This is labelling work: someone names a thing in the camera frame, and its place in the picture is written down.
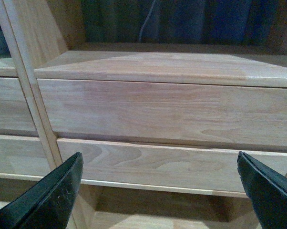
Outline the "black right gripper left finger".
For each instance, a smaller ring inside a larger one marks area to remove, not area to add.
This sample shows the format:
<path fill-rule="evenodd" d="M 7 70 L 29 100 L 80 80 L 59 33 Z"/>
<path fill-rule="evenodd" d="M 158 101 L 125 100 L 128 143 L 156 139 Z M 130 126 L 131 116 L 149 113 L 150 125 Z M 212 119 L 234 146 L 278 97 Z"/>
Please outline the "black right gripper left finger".
<path fill-rule="evenodd" d="M 77 152 L 33 187 L 0 209 L 0 229 L 65 229 L 83 172 Z"/>

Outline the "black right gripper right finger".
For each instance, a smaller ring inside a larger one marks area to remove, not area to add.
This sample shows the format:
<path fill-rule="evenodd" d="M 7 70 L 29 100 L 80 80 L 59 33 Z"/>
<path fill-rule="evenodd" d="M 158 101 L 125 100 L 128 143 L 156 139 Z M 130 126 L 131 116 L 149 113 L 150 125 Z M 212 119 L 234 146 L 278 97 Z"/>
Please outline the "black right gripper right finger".
<path fill-rule="evenodd" d="M 287 178 L 240 151 L 237 170 L 264 229 L 287 229 Z"/>

